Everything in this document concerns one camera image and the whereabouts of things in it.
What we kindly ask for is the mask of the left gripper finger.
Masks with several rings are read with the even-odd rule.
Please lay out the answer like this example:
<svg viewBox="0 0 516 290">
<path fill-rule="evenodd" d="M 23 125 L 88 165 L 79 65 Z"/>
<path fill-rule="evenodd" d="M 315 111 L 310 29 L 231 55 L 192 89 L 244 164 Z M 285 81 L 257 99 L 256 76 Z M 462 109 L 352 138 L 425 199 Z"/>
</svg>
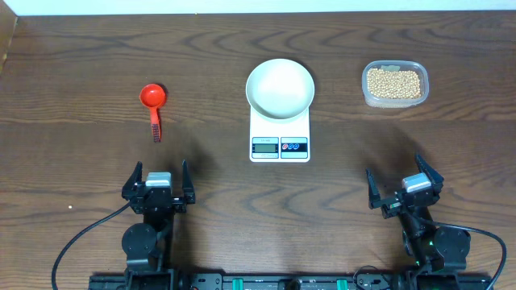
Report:
<svg viewBox="0 0 516 290">
<path fill-rule="evenodd" d="M 189 175 L 187 161 L 182 161 L 182 191 L 184 193 L 186 203 L 195 203 L 196 196 L 194 192 L 194 185 Z"/>
<path fill-rule="evenodd" d="M 143 164 L 139 161 L 122 187 L 122 198 L 130 200 L 138 194 L 140 187 L 144 184 L 142 182 Z"/>
</svg>

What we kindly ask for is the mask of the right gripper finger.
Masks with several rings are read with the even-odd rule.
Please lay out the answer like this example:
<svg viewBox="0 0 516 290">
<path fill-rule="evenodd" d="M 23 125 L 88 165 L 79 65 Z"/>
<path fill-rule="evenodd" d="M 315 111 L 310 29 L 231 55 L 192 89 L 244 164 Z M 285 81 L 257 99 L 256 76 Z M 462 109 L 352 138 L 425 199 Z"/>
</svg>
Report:
<svg viewBox="0 0 516 290">
<path fill-rule="evenodd" d="M 434 170 L 433 167 L 430 166 L 428 162 L 426 162 L 424 158 L 420 156 L 420 154 L 416 154 L 414 156 L 414 159 L 415 163 L 418 166 L 418 170 L 428 177 L 434 191 L 441 192 L 443 188 L 444 178 L 436 170 Z"/>
<path fill-rule="evenodd" d="M 365 172 L 368 182 L 368 207 L 375 209 L 380 207 L 381 195 L 370 170 L 366 168 Z"/>
</svg>

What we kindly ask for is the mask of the red plastic measuring scoop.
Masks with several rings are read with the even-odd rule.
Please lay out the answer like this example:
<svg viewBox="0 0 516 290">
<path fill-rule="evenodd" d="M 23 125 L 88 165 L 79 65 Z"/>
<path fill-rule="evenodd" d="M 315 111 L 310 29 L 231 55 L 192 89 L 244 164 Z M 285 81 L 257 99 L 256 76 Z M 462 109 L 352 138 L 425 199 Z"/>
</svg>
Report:
<svg viewBox="0 0 516 290">
<path fill-rule="evenodd" d="M 166 103 L 166 92 L 158 84 L 145 85 L 139 93 L 139 100 L 150 112 L 152 137 L 155 143 L 161 142 L 159 109 Z"/>
</svg>

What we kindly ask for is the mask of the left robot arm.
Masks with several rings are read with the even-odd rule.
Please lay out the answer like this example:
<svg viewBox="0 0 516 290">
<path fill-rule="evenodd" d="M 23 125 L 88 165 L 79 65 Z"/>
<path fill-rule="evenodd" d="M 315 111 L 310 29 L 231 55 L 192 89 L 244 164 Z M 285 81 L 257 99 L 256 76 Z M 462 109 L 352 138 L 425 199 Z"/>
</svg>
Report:
<svg viewBox="0 0 516 290">
<path fill-rule="evenodd" d="M 170 172 L 150 172 L 142 179 L 143 164 L 138 162 L 122 187 L 122 198 L 144 220 L 129 227 L 123 235 L 122 248 L 131 274 L 164 272 L 164 258 L 169 252 L 166 238 L 173 231 L 174 216 L 185 213 L 196 201 L 188 164 L 182 163 L 182 194 L 173 194 Z"/>
</svg>

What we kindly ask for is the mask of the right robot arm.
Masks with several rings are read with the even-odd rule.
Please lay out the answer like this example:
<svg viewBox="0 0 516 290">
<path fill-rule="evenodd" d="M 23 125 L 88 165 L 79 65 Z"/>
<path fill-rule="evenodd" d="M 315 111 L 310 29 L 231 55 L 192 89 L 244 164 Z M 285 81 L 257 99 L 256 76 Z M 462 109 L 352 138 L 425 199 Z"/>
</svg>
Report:
<svg viewBox="0 0 516 290">
<path fill-rule="evenodd" d="M 418 173 L 404 178 L 393 197 L 382 198 L 371 171 L 366 171 L 368 206 L 379 208 L 385 219 L 399 219 L 406 249 L 420 270 L 439 274 L 463 271 L 471 236 L 467 230 L 439 226 L 432 219 L 429 207 L 439 201 L 444 178 L 420 155 L 414 159 Z"/>
</svg>

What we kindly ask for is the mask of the white digital kitchen scale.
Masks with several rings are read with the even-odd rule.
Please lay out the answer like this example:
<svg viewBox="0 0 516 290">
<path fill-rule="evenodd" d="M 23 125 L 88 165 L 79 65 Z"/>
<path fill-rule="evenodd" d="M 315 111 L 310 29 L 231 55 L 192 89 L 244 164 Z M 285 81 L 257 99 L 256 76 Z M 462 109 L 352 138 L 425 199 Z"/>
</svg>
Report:
<svg viewBox="0 0 516 290">
<path fill-rule="evenodd" d="M 251 109 L 249 159 L 254 163 L 310 161 L 310 111 L 292 119 L 267 119 Z"/>
</svg>

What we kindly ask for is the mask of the cream round bowl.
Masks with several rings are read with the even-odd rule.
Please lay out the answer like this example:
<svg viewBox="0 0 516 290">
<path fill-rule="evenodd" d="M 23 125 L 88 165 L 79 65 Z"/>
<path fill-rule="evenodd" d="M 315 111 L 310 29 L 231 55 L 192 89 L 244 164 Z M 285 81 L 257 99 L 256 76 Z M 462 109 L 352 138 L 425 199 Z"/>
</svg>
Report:
<svg viewBox="0 0 516 290">
<path fill-rule="evenodd" d="M 252 70 L 245 93 L 251 108 L 264 118 L 288 120 L 310 108 L 315 83 L 310 72 L 300 63 L 272 59 Z"/>
</svg>

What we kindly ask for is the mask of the clear plastic soybean container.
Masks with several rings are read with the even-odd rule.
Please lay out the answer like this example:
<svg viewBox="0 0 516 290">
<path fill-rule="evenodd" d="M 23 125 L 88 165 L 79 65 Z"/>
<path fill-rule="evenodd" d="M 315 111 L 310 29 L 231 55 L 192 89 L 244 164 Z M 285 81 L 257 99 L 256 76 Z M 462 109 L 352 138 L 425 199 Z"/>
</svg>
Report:
<svg viewBox="0 0 516 290">
<path fill-rule="evenodd" d="M 368 106 L 402 109 L 418 106 L 429 96 L 427 70 L 408 60 L 375 60 L 362 72 L 362 91 Z"/>
</svg>

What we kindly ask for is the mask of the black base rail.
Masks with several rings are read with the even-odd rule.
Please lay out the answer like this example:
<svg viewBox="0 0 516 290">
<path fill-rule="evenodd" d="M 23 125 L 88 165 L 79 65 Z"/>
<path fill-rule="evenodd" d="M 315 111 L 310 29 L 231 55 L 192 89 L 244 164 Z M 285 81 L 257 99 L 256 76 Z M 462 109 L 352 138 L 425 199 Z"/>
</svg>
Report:
<svg viewBox="0 0 516 290">
<path fill-rule="evenodd" d="M 414 282 L 362 271 L 353 275 L 222 275 L 219 273 L 146 275 L 92 275 L 89 290 L 355 290 L 355 289 L 485 289 L 490 278 L 482 275 L 419 276 Z"/>
</svg>

